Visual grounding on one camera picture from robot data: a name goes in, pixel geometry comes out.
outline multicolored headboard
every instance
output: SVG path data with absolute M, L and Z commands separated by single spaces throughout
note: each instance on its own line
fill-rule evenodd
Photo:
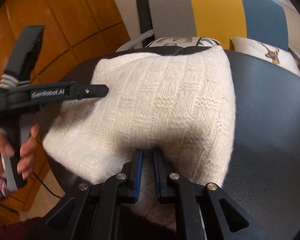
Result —
M 231 37 L 288 51 L 282 5 L 274 0 L 149 0 L 155 38 L 209 37 L 230 48 Z

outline black cable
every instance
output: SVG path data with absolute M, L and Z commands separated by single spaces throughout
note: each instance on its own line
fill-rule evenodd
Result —
M 33 175 L 37 178 L 37 180 L 53 195 L 53 196 L 55 196 L 55 197 L 57 197 L 57 198 L 59 198 L 59 199 L 62 199 L 62 197 L 60 197 L 60 196 L 58 196 L 58 195 L 56 195 L 56 194 L 54 194 L 44 183 L 43 183 L 43 181 L 38 177 L 38 175 L 37 174 L 35 174 L 35 173 L 33 173 Z

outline wooden floor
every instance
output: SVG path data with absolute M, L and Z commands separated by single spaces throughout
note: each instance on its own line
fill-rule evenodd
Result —
M 54 194 L 61 197 L 65 194 L 51 171 L 48 172 L 43 182 Z M 44 217 L 58 203 L 58 201 L 58 198 L 51 195 L 50 192 L 41 185 L 33 206 L 27 213 L 20 212 L 20 219 L 24 221 L 30 218 Z

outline knit texture pattern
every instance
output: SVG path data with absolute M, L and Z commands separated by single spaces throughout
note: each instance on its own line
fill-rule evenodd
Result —
M 119 173 L 134 149 L 159 146 L 176 172 L 195 183 L 222 186 L 233 146 L 235 98 L 220 46 L 192 55 L 103 59 L 91 83 L 106 84 L 109 93 L 63 103 L 43 141 L 56 161 L 97 184 Z M 175 229 L 173 205 L 157 202 L 147 161 L 139 202 L 129 206 Z

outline silver screw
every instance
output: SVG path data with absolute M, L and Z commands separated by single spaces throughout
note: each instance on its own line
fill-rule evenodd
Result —
M 86 190 L 89 187 L 88 183 L 80 183 L 79 190 Z
M 208 184 L 208 189 L 210 190 L 216 190 L 218 188 L 218 186 L 214 183 L 209 183 Z
M 180 175 L 178 173 L 171 173 L 169 176 L 171 179 L 179 179 Z
M 127 175 L 124 173 L 117 174 L 117 179 L 125 179 L 126 177 L 127 177 Z

